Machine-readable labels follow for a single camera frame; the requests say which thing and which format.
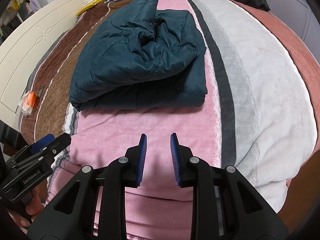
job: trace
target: dark teal puffer jacket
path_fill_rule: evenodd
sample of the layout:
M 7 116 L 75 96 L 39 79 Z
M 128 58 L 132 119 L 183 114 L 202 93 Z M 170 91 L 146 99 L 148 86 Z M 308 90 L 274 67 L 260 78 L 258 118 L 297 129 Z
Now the dark teal puffer jacket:
M 193 16 L 157 4 L 134 0 L 97 28 L 71 79 L 69 100 L 78 111 L 204 103 L 206 47 Z

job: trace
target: black blanket stripe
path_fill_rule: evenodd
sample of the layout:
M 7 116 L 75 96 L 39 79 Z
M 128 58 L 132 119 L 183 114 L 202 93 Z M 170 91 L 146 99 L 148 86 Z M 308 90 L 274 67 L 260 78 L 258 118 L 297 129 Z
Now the black blanket stripe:
M 202 13 L 192 0 L 187 1 L 197 16 L 212 57 L 220 100 L 222 130 L 221 167 L 224 168 L 228 165 L 234 165 L 236 163 L 235 109 L 233 105 L 232 93 L 219 48 L 212 38 Z

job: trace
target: plastic package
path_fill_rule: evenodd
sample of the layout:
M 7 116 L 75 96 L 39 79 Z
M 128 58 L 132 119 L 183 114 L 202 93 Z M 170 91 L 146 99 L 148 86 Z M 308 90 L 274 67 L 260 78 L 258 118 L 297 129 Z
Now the plastic package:
M 18 105 L 21 108 L 21 112 L 25 115 L 31 115 L 36 109 L 37 94 L 34 92 L 26 93 L 19 101 Z

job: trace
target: human hand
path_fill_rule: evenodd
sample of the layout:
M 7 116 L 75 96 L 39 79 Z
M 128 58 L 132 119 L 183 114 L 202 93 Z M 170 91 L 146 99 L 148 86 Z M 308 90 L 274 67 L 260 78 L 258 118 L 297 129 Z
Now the human hand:
M 32 199 L 30 203 L 26 206 L 26 212 L 32 216 L 31 221 L 36 219 L 37 215 L 44 209 L 44 206 L 41 204 L 41 200 L 39 198 L 40 190 L 36 187 L 31 191 Z M 23 227 L 29 227 L 30 223 L 27 219 L 22 217 L 20 214 L 8 210 L 10 216 L 13 221 L 22 229 Z

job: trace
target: fingernail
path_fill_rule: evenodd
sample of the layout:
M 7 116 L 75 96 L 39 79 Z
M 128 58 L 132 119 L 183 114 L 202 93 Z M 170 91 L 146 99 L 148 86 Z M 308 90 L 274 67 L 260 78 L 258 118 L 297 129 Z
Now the fingernail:
M 24 227 L 29 227 L 30 226 L 30 223 L 27 220 L 24 220 L 24 219 L 22 219 L 20 223 Z
M 34 214 L 34 211 L 33 211 L 33 208 L 27 208 L 26 209 L 26 211 L 27 211 L 27 213 L 29 214 L 29 215 L 33 215 Z

